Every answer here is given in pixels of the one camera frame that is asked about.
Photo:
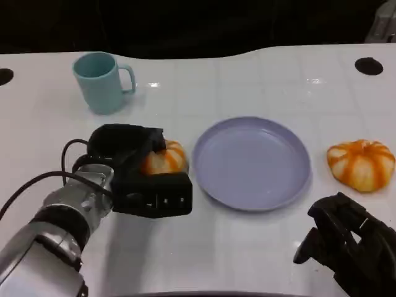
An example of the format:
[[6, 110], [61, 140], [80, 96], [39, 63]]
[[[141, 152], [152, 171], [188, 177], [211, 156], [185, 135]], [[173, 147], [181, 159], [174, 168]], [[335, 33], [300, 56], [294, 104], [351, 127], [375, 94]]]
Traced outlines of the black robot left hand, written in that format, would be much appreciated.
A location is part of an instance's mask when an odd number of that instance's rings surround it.
[[117, 174], [127, 174], [139, 171], [150, 153], [165, 148], [162, 128], [105, 124], [90, 136], [87, 155], [110, 166]]

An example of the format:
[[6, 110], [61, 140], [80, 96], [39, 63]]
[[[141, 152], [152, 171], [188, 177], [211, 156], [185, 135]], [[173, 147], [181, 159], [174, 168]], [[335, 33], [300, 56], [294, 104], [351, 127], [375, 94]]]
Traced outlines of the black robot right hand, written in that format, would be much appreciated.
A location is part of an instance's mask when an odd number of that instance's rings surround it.
[[338, 192], [308, 210], [316, 223], [293, 262], [313, 258], [348, 296], [395, 296], [395, 230]]

